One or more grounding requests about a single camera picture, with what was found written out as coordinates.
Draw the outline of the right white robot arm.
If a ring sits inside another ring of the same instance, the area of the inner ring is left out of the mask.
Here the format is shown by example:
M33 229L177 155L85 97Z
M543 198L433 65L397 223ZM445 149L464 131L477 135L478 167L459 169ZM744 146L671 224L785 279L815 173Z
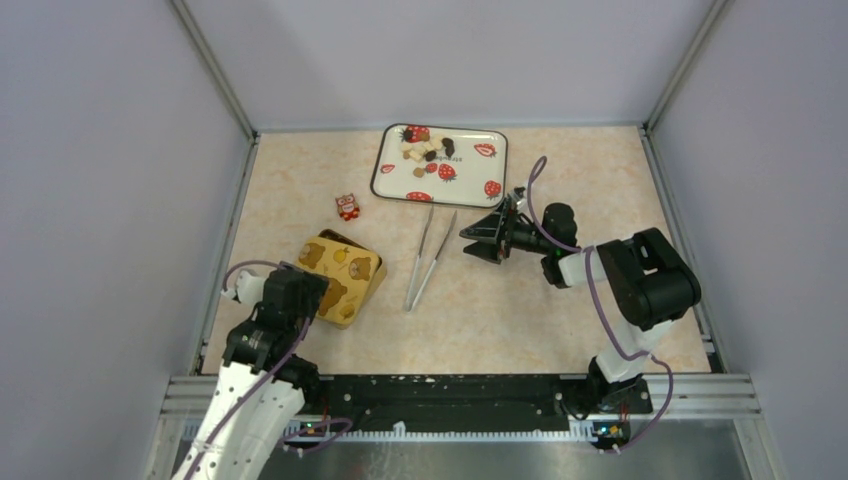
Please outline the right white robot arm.
M540 255L548 284L587 286L609 345L592 358L582 393L600 412L612 412L644 372L656 345L702 297L696 275L664 234L650 228L625 240L581 248L573 209L549 204L540 219L504 199L461 230L464 253L499 264L515 249Z

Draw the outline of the metal tongs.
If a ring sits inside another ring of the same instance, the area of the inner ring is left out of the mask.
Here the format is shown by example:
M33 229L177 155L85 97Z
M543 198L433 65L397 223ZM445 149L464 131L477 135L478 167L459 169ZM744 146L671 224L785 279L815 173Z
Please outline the metal tongs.
M414 261L412 265L412 270L406 289L406 294L403 303L403 311L406 313L412 312L420 303L423 294L428 284L430 283L430 279L433 276L434 271L436 270L436 267L440 264L441 258L444 254L444 251L446 250L447 244L454 234L454 230L456 228L458 220L458 211L455 210L453 212L449 220L448 226L446 227L443 234L438 238L439 242L437 250L428 261L425 261L425 247L427 246L428 239L431 237L430 231L433 225L434 218L435 206L431 205L429 210L427 211L425 222L422 227L421 235L419 237L417 250L415 252Z

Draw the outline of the wooden animal puzzle board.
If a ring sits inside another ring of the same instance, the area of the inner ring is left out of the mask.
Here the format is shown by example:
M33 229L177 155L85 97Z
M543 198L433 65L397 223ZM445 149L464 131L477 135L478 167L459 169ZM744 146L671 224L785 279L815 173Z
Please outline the wooden animal puzzle board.
M331 229L310 238L296 264L328 279L317 317L339 329L354 323L387 275L380 255Z

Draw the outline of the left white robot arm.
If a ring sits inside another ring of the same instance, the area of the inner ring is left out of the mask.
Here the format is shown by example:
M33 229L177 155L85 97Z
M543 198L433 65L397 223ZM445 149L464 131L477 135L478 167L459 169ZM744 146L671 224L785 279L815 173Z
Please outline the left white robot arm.
M319 404L317 366L297 356L328 278L290 265L265 276L240 264L224 298L249 307L226 339L211 402L176 479L256 479L284 429Z

